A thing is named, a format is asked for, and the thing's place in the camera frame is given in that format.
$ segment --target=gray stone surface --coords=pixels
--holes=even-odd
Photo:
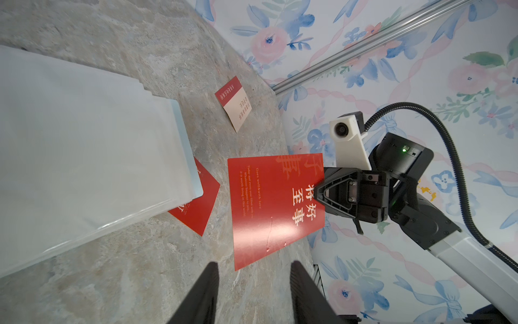
[[[165,323],[217,261],[217,323],[289,323],[300,240],[234,272],[227,158],[286,153],[274,93],[186,3],[0,1],[0,44],[139,79],[180,102],[194,155],[221,183],[203,237],[161,214],[0,279],[1,323]],[[253,110],[238,134],[214,93],[235,75]]]

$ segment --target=blue flower pattern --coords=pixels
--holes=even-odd
[[[355,29],[346,33],[344,37],[348,38],[348,39],[345,42],[343,42],[342,45],[345,46],[347,44],[353,43],[353,42],[357,41],[358,39],[360,39],[361,37],[365,36],[365,34],[367,34],[366,31],[363,31],[361,33],[358,33],[358,32],[359,32],[359,27],[356,27]]]
[[[417,316],[414,322],[435,322],[437,317],[446,313],[446,319],[452,320],[455,318],[465,318],[466,314],[462,312],[462,306],[458,302],[461,297],[461,293],[458,291],[455,284],[450,280],[438,280],[435,282],[435,289],[441,295],[433,296],[422,293],[417,293],[412,289],[412,286],[403,278],[396,275],[397,281],[394,282],[398,285],[414,294],[415,299],[426,305],[440,305],[446,304],[446,306],[437,307],[422,313]]]
[[[489,111],[486,112],[485,109],[480,109],[477,113],[479,114],[482,119],[479,121],[479,124],[485,124],[489,123],[489,125],[493,126],[493,128],[496,127],[497,122],[496,120],[502,120],[502,119],[508,119],[511,118],[514,114],[508,112],[511,110],[511,106],[506,106],[498,109],[497,105],[493,103]]]
[[[441,192],[450,193],[452,189],[457,186],[457,182],[453,177],[451,171],[445,170],[440,174],[431,176],[431,180]]]
[[[335,142],[329,135],[329,124],[309,131],[308,143],[313,144],[310,153],[323,153],[325,166],[335,165]]]

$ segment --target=pink flower pattern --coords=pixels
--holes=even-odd
[[[499,97],[518,95],[518,60],[512,60],[507,67],[494,71],[495,93]]]
[[[288,42],[289,36],[284,29],[263,28],[252,39],[252,53],[259,63],[269,64],[281,57]]]
[[[337,315],[354,315],[360,313],[362,296],[356,288],[345,280],[331,281],[327,290],[329,304]]]
[[[491,76],[487,69],[478,64],[462,65],[451,70],[448,87],[455,92],[472,94],[484,90]]]

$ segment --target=red card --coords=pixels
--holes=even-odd
[[[194,162],[196,162],[199,179],[202,182],[203,196],[196,198],[190,203],[172,209],[169,213],[178,218],[178,220],[187,225],[191,230],[203,236],[210,214],[212,213],[212,208],[216,202],[216,197],[218,196],[220,184],[196,158],[194,158]]]
[[[324,227],[321,153],[229,159],[228,177],[236,271]]]

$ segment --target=blue bow pattern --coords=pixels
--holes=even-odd
[[[501,187],[506,195],[518,198],[518,187],[504,186],[497,178],[483,171],[477,171],[477,174],[480,176],[480,178],[477,178],[473,181],[481,182],[483,184],[495,187]],[[518,210],[515,210],[512,214],[509,215],[509,217],[502,223],[502,225],[500,225],[500,229],[503,230],[515,224],[516,222],[518,222]]]
[[[412,286],[403,278],[396,275],[395,285],[398,285],[414,294],[415,299],[426,305],[439,305],[445,303],[446,306],[437,307],[422,313],[417,316],[414,322],[435,322],[437,317],[446,313],[446,319],[451,320],[454,318],[465,318],[466,314],[462,312],[461,304],[458,299],[461,297],[461,293],[451,280],[439,280],[435,282],[435,289],[441,295],[433,296],[422,293],[417,293],[412,289]]]
[[[311,248],[313,248],[315,246],[316,236],[319,232],[320,232],[320,230],[318,230],[314,233],[311,233],[307,236],[309,246],[311,246]],[[336,241],[338,241],[338,235],[336,235],[335,230],[333,230],[331,228],[331,223],[329,222],[329,216],[326,214],[325,215],[325,225],[324,225],[324,228],[322,229],[322,242],[336,243]]]
[[[385,116],[381,117],[377,122],[374,123],[374,125],[372,125],[369,132],[375,131],[377,129],[380,130],[364,143],[365,150],[368,154],[370,154],[372,150],[374,150],[374,147],[376,147],[376,145],[387,133],[393,133],[404,138],[407,137],[406,133],[397,127],[396,120],[394,119],[395,115],[396,114],[394,111],[390,112]]]

